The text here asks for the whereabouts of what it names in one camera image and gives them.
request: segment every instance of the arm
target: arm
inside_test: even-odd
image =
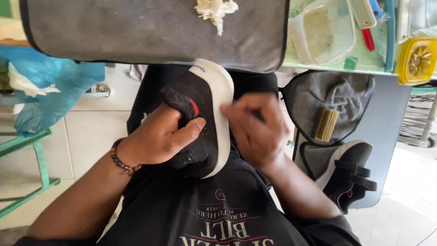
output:
[[[273,93],[246,94],[234,105],[223,105],[238,149],[272,182],[287,214],[303,219],[334,218],[338,207],[289,160],[284,150],[289,130]],[[255,116],[261,112],[264,120]]]
[[[117,148],[129,166],[169,160],[194,141],[205,120],[197,118],[178,130],[181,113],[162,104]],[[105,154],[79,181],[59,196],[37,218],[28,236],[40,240],[82,240],[102,234],[116,209],[130,176]]]

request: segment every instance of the forearm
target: forearm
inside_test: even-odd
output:
[[[48,206],[29,230],[37,239],[87,239],[100,235],[130,177],[105,154]]]
[[[289,158],[285,157],[264,173],[273,184],[286,214],[307,219],[341,215],[338,207]]]

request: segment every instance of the blue plastic bag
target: blue plastic bag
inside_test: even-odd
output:
[[[94,84],[105,79],[104,63],[77,64],[73,60],[47,56],[33,48],[0,46],[0,57],[39,88],[55,84],[60,93],[37,95],[38,102],[26,103],[14,128],[19,135],[38,134],[53,126]],[[25,100],[22,91],[15,96]]]

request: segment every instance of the person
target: person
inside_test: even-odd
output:
[[[196,118],[179,129],[181,113],[159,95],[189,68],[150,65],[146,71],[128,120],[129,136],[117,147],[123,163],[142,164],[141,169],[130,176],[106,153],[16,246],[360,245],[339,208],[284,154],[289,129],[274,73],[229,71],[234,103],[221,111],[229,119],[231,151],[220,172],[188,179],[166,163],[205,125]],[[117,221],[98,241],[122,195]]]

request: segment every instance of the hand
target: hand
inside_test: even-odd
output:
[[[222,105],[242,156],[267,174],[285,163],[290,131],[273,93],[247,93],[234,105]],[[264,121],[255,116],[261,112]]]
[[[129,166],[168,161],[197,139],[206,121],[196,118],[179,129],[182,114],[163,103],[117,147],[118,158]]]

